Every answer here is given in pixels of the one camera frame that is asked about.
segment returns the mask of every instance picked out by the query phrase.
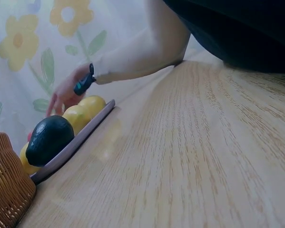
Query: red fruit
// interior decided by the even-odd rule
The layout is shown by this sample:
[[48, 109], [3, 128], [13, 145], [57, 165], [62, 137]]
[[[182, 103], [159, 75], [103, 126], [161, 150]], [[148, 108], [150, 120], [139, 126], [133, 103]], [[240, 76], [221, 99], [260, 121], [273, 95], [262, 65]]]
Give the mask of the red fruit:
[[27, 141], [28, 141], [28, 142], [30, 141], [31, 135], [32, 135], [32, 131], [31, 131], [31, 132], [28, 134], [28, 136], [27, 136]]

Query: wicker basket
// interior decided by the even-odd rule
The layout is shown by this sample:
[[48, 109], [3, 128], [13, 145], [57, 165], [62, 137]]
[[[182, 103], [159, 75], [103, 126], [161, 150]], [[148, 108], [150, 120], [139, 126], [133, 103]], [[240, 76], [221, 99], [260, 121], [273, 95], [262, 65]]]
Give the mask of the wicker basket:
[[36, 186], [24, 172], [9, 137], [0, 133], [0, 228], [15, 227], [35, 193]]

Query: hand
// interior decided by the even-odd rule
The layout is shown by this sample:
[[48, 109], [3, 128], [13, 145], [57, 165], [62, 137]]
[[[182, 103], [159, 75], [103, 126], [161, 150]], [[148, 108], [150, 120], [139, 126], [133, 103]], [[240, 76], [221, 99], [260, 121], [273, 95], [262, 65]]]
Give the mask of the hand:
[[65, 106], [64, 110], [66, 110], [73, 105], [77, 105], [82, 100], [85, 94], [78, 96], [74, 93], [73, 89], [76, 83], [82, 79], [88, 71], [88, 66], [80, 66], [56, 88], [50, 99], [46, 112], [47, 117], [51, 115], [53, 109], [57, 115], [62, 115], [63, 104]]

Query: sheer curtain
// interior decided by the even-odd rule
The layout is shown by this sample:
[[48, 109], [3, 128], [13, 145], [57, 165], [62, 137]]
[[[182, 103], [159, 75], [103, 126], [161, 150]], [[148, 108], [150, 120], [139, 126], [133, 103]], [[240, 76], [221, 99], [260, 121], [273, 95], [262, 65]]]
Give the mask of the sheer curtain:
[[[0, 131], [14, 150], [20, 152], [53, 89], [77, 65], [144, 27], [141, 0], [0, 0]], [[122, 88], [129, 94], [144, 82], [93, 85], [88, 95], [118, 102]]]

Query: wood grain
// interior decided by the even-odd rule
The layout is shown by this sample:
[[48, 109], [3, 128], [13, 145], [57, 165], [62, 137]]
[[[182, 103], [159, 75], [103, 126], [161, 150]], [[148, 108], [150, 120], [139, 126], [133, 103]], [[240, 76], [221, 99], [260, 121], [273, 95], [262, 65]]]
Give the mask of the wood grain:
[[117, 106], [21, 228], [285, 228], [285, 75], [203, 52]]

